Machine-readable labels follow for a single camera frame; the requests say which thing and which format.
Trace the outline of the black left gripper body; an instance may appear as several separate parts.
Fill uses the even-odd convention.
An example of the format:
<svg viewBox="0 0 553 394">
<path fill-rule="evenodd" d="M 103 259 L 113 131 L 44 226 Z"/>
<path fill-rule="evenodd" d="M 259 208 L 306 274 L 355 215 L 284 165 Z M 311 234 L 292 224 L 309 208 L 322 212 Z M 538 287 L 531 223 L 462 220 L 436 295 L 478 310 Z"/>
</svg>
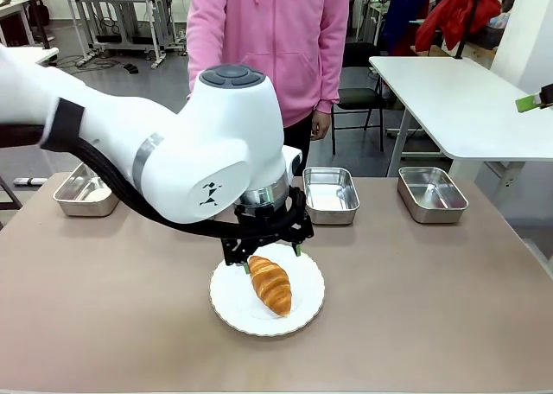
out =
<svg viewBox="0 0 553 394">
<path fill-rule="evenodd" d="M 290 187 L 284 203 L 275 209 L 272 205 L 265 207 L 245 207 L 236 205 L 234 214 L 237 217 L 240 237 L 246 239 L 282 240 L 282 233 L 303 219 L 310 219 L 307 211 L 305 193 L 298 187 Z"/>
</svg>

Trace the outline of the person's left hand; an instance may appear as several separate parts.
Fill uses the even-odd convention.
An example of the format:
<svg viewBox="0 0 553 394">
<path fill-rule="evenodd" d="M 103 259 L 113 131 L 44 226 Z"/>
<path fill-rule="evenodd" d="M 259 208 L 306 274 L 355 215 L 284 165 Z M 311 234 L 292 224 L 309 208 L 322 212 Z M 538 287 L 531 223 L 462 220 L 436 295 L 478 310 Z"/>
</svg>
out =
<svg viewBox="0 0 553 394">
<path fill-rule="evenodd" d="M 315 110 L 312 117 L 311 139 L 318 141 L 324 139 L 331 125 L 331 115 L 329 113 Z"/>
</svg>

